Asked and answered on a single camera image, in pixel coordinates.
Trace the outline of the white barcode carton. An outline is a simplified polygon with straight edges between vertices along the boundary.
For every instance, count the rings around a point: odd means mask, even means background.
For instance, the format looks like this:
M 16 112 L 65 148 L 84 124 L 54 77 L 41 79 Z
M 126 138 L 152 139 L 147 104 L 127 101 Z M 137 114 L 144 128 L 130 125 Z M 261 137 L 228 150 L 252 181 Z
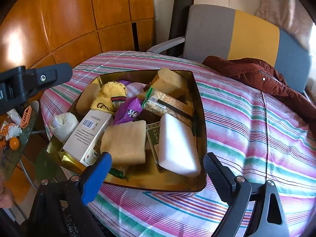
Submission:
M 90 110 L 70 135 L 63 150 L 84 166 L 93 165 L 100 155 L 104 131 L 113 122 L 110 113 Z

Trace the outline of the yellow knitted hat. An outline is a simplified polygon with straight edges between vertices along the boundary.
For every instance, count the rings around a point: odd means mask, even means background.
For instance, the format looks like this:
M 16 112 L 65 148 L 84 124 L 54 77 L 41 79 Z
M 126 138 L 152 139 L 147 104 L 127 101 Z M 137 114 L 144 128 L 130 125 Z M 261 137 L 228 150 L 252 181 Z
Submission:
M 126 86 L 120 82 L 109 81 L 103 85 L 92 102 L 92 110 L 100 110 L 114 115 L 126 101 Z

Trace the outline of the cream towel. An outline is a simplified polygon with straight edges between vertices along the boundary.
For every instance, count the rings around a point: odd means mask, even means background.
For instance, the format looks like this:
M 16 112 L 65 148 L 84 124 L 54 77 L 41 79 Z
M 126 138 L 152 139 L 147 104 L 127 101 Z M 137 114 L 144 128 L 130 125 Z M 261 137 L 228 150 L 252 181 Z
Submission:
M 114 165 L 138 165 L 146 161 L 146 122 L 130 121 L 106 128 L 100 152 L 111 154 Z

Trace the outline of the purple snack packet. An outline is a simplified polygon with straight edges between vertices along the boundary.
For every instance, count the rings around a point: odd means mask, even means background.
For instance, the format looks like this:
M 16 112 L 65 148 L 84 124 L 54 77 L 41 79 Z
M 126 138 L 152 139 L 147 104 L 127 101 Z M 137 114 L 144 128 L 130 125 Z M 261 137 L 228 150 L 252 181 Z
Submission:
M 134 121 L 141 112 L 141 101 L 136 96 L 128 98 L 117 110 L 114 125 Z

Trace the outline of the pink striped sock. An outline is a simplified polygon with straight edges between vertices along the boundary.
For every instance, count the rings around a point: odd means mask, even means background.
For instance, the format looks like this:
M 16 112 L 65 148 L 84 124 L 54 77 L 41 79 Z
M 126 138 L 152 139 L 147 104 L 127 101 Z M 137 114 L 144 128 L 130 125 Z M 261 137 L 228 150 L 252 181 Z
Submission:
M 119 82 L 125 85 L 127 98 L 132 98 L 137 95 L 140 95 L 148 89 L 148 85 L 140 82 L 131 82 L 125 80 L 119 80 Z

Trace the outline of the green tea box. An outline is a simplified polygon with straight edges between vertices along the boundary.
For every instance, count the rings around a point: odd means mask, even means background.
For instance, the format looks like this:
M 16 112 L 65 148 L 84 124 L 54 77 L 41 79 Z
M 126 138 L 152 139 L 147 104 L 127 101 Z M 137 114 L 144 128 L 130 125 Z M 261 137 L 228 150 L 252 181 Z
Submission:
M 163 168 L 159 165 L 158 153 L 159 153 L 159 138 L 160 138 L 160 122 L 155 122 L 146 125 L 147 139 L 150 143 L 151 152 L 153 154 L 155 165 L 159 172 L 163 171 Z

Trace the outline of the speckled cracker package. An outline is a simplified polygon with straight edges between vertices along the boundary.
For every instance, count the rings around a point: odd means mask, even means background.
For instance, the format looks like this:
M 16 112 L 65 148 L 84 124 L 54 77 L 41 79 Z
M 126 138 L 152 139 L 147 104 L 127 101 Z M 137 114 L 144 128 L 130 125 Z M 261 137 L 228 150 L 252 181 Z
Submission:
M 160 117 L 169 114 L 192 128 L 194 109 L 152 87 L 146 93 L 142 108 Z

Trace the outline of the yellow sponge block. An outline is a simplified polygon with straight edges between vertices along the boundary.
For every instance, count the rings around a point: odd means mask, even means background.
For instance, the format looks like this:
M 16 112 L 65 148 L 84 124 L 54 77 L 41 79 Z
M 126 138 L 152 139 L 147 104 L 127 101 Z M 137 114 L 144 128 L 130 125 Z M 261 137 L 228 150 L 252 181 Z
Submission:
M 186 79 L 168 68 L 158 70 L 150 85 L 175 99 L 189 93 Z

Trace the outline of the orange plastic clip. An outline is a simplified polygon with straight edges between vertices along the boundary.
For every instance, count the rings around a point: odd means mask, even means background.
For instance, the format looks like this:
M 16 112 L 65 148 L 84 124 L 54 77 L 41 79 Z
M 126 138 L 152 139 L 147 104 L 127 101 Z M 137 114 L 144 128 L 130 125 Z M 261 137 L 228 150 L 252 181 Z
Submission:
M 29 105 L 27 108 L 25 108 L 23 116 L 21 118 L 20 128 L 25 129 L 29 125 L 29 121 L 32 114 L 32 106 Z

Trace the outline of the orange fruit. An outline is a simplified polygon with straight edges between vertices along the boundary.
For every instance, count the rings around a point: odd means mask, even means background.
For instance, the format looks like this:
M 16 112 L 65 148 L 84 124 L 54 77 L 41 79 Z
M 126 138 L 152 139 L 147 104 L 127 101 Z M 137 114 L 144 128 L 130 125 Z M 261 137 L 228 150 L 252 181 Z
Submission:
M 10 146 L 11 150 L 17 151 L 19 149 L 19 146 L 20 146 L 19 139 L 17 137 L 12 137 L 9 140 L 9 146 Z

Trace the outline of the wooden cabinet panels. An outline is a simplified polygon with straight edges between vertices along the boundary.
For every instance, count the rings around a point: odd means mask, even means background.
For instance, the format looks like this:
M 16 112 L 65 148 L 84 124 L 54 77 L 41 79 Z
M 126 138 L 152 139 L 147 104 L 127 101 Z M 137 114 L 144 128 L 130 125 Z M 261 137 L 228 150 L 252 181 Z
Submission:
M 1 71 L 155 43 L 154 0 L 1 0 Z

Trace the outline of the dark red puffer jacket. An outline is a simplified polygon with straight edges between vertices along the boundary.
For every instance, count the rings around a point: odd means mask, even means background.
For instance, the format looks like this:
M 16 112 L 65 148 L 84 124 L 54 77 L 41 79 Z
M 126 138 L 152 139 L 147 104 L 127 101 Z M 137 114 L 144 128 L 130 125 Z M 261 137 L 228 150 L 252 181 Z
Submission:
M 311 131 L 315 131 L 315 105 L 290 88 L 283 75 L 267 62 L 255 58 L 225 60 L 208 56 L 202 64 L 225 77 L 272 95 L 309 124 Z

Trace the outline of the grey yellow blue chair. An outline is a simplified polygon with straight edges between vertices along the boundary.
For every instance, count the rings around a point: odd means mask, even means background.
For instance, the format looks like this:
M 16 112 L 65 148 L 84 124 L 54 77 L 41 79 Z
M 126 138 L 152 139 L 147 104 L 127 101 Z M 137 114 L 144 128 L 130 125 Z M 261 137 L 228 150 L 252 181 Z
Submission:
M 202 63 L 208 56 L 223 59 L 256 58 L 281 73 L 289 87 L 303 93 L 312 58 L 298 41 L 254 15 L 217 5 L 193 5 L 189 9 L 184 36 L 148 49 L 160 54 L 179 44 L 183 58 Z

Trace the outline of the black rolled mat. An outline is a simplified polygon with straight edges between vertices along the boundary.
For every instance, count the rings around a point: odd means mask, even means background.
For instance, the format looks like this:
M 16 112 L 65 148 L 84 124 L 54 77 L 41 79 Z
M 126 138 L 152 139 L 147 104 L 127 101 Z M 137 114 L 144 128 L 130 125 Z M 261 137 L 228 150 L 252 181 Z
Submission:
M 194 0 L 174 0 L 169 40 L 185 36 L 189 9 L 193 3 Z

